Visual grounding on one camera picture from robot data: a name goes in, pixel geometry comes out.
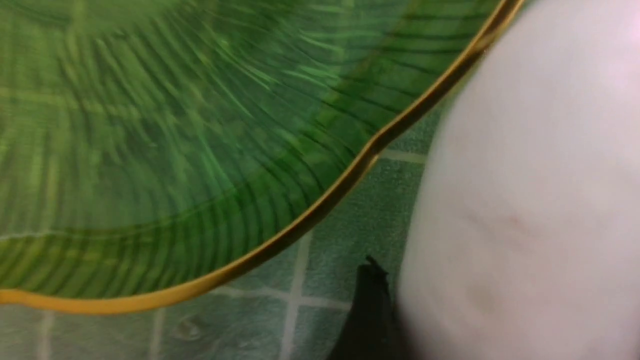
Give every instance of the black object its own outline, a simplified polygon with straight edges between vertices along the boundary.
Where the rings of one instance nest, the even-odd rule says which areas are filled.
[[[387,272],[367,256],[358,266],[356,293],[338,342],[327,360],[407,360],[394,317]]]

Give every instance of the gold rim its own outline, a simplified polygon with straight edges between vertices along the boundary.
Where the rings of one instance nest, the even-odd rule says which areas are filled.
[[[320,199],[293,223],[240,259],[198,279],[144,295],[107,300],[74,300],[48,297],[21,290],[0,290],[0,304],[21,304],[40,309],[92,315],[151,310],[202,295],[256,268],[286,249],[318,224],[355,187],[391,141],[414,125],[456,86],[502,34],[525,0],[502,0],[476,37],[456,61],[411,106],[367,142],[347,170]]]

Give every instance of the grout line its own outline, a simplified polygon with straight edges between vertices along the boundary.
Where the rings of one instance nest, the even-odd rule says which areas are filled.
[[[231,286],[220,286],[209,292],[212,295],[226,295],[228,297],[273,297],[283,301],[289,300],[289,294],[273,288],[263,287],[257,290],[242,290]]]
[[[282,342],[280,344],[279,360],[289,360],[293,352],[293,340],[296,333],[296,321],[298,319],[298,308],[302,302],[302,286],[305,282],[307,264],[309,262],[309,248],[311,244],[312,232],[307,233],[300,240],[298,247],[298,257],[294,267],[293,282],[291,283],[291,294],[287,304],[287,314],[284,320],[284,330]]]
[[[162,350],[162,334],[164,329],[164,317],[166,308],[161,307],[154,313],[154,324],[151,330],[151,340],[149,341],[149,360],[160,360]]]
[[[336,309],[336,310],[344,310],[344,311],[351,310],[350,302],[324,299],[321,297],[302,297],[300,299],[300,305],[312,306],[312,307],[325,307],[328,309]]]
[[[51,329],[55,322],[56,313],[51,310],[42,311],[42,321],[38,332],[38,360],[51,358]]]
[[[405,161],[407,163],[425,164],[427,156],[413,152],[386,149],[380,154],[381,159]]]

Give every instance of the white surface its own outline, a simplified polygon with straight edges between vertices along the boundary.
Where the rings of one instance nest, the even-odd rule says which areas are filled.
[[[640,1],[533,4],[442,124],[399,287],[420,360],[638,360]]]

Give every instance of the green plate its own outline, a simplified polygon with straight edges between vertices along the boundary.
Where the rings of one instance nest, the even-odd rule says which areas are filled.
[[[0,0],[0,302],[142,310],[259,265],[520,3]]]

